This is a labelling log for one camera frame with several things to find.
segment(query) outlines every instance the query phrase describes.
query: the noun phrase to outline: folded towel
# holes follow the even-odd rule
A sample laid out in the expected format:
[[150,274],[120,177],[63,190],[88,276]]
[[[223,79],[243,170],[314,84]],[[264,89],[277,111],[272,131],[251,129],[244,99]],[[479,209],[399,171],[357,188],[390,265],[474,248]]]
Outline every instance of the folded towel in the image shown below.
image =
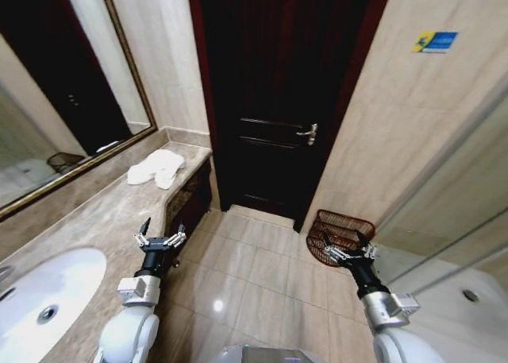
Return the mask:
[[176,172],[183,167],[183,156],[169,150],[156,150],[129,168],[127,183],[143,184],[155,178],[157,187],[167,190],[175,181]]

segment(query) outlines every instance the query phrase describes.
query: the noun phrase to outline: white sink basin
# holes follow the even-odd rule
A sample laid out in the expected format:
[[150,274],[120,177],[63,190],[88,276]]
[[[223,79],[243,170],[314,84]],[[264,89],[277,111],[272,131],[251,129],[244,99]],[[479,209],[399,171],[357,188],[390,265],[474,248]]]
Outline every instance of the white sink basin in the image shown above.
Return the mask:
[[74,249],[0,294],[0,361],[40,361],[90,302],[105,271],[100,250]]

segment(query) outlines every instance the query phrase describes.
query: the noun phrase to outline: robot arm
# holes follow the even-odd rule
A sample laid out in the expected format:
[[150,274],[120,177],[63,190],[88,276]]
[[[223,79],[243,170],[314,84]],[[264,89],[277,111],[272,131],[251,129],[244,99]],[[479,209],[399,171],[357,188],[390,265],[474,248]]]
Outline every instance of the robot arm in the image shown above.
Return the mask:
[[357,251],[346,253],[332,245],[326,235],[325,254],[351,272],[358,285],[358,298],[374,335],[374,353],[378,363],[444,363],[439,354],[423,339],[403,326],[420,308],[411,294],[393,294],[376,276],[372,263],[376,247],[367,243]]
[[104,327],[94,363],[144,363],[156,339],[159,318],[153,311],[159,302],[160,280],[187,236],[180,225],[171,237],[147,239],[149,224],[150,218],[134,235],[144,252],[143,264],[134,277],[122,278],[118,285],[125,308]]

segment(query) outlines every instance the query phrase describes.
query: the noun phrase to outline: door frame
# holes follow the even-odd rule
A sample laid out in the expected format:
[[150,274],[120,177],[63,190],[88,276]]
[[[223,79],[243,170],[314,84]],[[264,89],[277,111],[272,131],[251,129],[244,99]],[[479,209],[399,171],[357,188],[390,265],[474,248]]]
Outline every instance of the door frame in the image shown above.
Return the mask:
[[[310,185],[310,189],[308,190],[309,194],[303,198],[299,206],[298,214],[294,219],[294,229],[297,232],[302,229],[310,204],[312,203],[318,188],[321,176],[325,170],[326,162],[330,152],[332,151],[332,147],[335,143],[335,139],[337,138],[346,110],[348,109],[349,102],[351,101],[353,91],[356,87],[356,82],[360,77],[362,67],[364,66],[365,59],[367,58],[379,21],[383,16],[383,11],[387,1],[388,0],[369,0],[367,4],[364,17],[360,24],[358,37],[356,38],[356,44],[352,51],[351,58],[349,59],[344,80],[337,96],[337,103],[335,105],[332,118],[328,121],[327,126],[324,129],[320,129],[320,137],[323,137],[324,139],[323,147],[317,151],[317,161],[319,167],[312,171],[312,181],[308,182]],[[192,16],[192,23],[194,27],[196,49],[198,51],[198,62],[199,70],[201,72],[203,94],[205,97],[206,116],[208,118],[208,125],[210,128],[210,140],[214,151],[214,165],[217,175],[217,187],[220,194],[221,210],[226,211],[231,207],[231,204],[233,204],[233,195],[227,188],[227,160],[225,159],[224,147],[221,143],[221,138],[219,137],[217,130],[201,2],[200,0],[189,0],[189,3],[190,14]]]

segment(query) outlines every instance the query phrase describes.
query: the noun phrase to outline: wicker basket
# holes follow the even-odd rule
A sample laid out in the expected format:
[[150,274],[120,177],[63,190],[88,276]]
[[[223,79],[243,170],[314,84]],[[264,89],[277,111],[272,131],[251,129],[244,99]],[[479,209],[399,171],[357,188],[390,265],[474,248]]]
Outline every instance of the wicker basket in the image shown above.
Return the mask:
[[332,244],[345,252],[361,248],[375,236],[375,226],[367,220],[353,218],[345,214],[336,214],[329,210],[319,210],[314,224],[307,236],[307,248],[320,262],[337,266],[323,252],[325,249],[324,234]]

